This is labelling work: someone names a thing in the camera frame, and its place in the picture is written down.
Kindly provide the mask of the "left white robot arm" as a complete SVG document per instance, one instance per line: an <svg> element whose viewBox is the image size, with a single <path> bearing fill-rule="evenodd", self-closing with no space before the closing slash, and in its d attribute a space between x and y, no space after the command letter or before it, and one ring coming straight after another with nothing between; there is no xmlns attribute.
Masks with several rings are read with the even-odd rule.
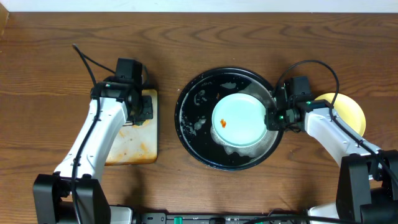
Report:
<svg viewBox="0 0 398 224"><path fill-rule="evenodd" d="M143 109L132 118L136 93L127 84L100 83L99 100L91 100L88 116L72 148L53 174L40 174L34 185L39 223L134 223L134 210L110 205L101 187L106 166L150 164L158 154L158 94L143 89Z"/></svg>

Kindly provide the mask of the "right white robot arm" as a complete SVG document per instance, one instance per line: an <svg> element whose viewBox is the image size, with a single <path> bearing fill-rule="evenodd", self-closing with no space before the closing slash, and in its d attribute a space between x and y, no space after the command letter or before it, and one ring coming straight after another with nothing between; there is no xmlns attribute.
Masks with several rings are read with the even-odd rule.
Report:
<svg viewBox="0 0 398 224"><path fill-rule="evenodd" d="M340 167L335 202L288 217L304 223L397 223L397 151L384 151L349 127L334 104L311 91L277 88L266 111L268 130L301 131L316 139Z"/></svg>

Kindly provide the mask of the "yellow plate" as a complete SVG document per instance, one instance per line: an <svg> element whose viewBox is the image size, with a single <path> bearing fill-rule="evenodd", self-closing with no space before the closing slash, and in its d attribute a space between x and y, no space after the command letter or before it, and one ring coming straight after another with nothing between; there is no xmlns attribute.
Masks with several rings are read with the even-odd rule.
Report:
<svg viewBox="0 0 398 224"><path fill-rule="evenodd" d="M360 136L364 135L366 129L366 118L361 107L352 98L338 94L334 109L341 119Z"/></svg>

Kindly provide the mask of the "mint plate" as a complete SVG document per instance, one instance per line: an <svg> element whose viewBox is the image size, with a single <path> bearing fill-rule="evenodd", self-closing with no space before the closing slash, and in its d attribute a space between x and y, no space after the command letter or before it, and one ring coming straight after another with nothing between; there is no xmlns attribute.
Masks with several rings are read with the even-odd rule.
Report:
<svg viewBox="0 0 398 224"><path fill-rule="evenodd" d="M265 106L255 97L234 93L222 98L212 112L212 126L225 143L251 146L266 134Z"/></svg>

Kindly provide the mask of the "black rectangular soapy tray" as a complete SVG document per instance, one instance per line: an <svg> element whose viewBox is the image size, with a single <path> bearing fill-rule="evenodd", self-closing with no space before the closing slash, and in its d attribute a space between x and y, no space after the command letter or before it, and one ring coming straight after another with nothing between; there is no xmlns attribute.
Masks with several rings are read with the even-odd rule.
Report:
<svg viewBox="0 0 398 224"><path fill-rule="evenodd" d="M123 126L116 136L106 166L150 164L158 153L158 93L155 89L144 90L143 96L152 100L153 118L141 125Z"/></svg>

